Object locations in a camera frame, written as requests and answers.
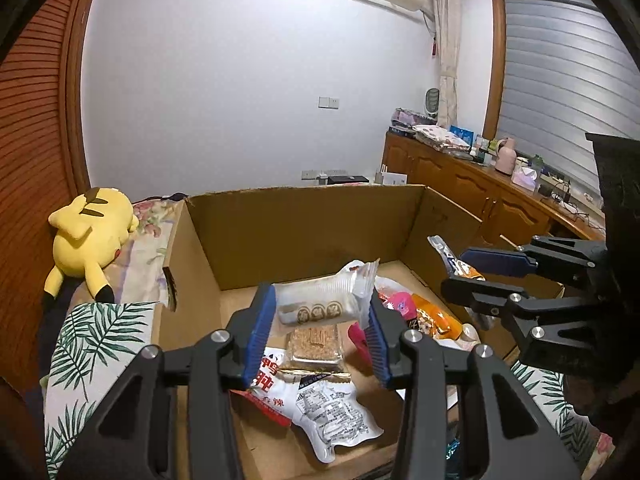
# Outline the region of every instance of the blue package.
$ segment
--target blue package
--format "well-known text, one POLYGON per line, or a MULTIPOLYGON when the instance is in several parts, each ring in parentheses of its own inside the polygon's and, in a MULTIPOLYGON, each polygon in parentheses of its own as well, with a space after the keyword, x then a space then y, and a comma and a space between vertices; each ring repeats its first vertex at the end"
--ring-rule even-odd
POLYGON ((450 126, 449 131, 456 137, 460 137, 460 139, 464 140, 469 147, 474 144, 474 133, 471 130, 464 130, 457 126, 450 126))

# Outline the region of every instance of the cabinet door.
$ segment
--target cabinet door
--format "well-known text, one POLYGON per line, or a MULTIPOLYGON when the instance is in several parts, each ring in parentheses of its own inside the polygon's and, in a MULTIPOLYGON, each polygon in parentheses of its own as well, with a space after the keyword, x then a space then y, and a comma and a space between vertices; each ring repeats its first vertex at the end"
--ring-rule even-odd
POLYGON ((409 174, 411 172, 412 160, 409 156, 407 139, 399 136, 386 136, 385 154, 382 163, 386 164, 391 173, 409 174))
POLYGON ((517 195, 500 190, 496 202, 482 226, 482 236, 488 242, 495 244, 504 236, 524 245, 533 235, 546 233, 549 217, 517 195))
POLYGON ((438 192, 445 191, 443 186, 446 181, 444 178, 444 169, 447 165, 445 157, 427 146, 417 146, 409 184, 424 184, 438 192))
POLYGON ((452 164, 446 178, 441 179, 442 193, 460 204, 463 208, 482 218, 489 211, 492 196, 496 194, 495 187, 482 176, 452 164))

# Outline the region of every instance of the curtain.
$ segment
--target curtain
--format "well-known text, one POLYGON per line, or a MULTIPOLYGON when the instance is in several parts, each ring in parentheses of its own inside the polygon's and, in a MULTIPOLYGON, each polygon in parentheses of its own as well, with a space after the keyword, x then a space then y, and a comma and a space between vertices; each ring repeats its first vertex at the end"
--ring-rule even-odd
POLYGON ((433 0, 436 44, 440 56, 440 105, 438 126, 458 122, 458 56, 460 54, 460 0, 433 0))

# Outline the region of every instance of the wooden window frame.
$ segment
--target wooden window frame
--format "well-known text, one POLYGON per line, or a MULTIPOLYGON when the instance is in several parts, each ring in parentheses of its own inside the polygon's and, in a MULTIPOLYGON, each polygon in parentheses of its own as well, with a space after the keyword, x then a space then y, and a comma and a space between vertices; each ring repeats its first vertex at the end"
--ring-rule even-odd
POLYGON ((489 100, 484 117, 482 136, 493 139, 498 131, 500 106, 502 105, 502 91, 504 90, 504 67, 507 50, 507 19, 504 0, 493 0, 494 3, 494 52, 491 63, 491 84, 489 86, 489 100))

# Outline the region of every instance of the plush toy tail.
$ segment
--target plush toy tail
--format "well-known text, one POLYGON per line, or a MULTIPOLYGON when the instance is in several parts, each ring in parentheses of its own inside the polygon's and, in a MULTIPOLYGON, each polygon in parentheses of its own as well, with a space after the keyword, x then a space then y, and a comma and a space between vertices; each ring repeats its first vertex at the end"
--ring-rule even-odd
POLYGON ((86 197, 80 195, 71 204, 51 213, 49 223, 56 229, 67 233, 74 240, 79 240, 91 228, 89 222, 80 216, 80 212, 85 205, 86 197))

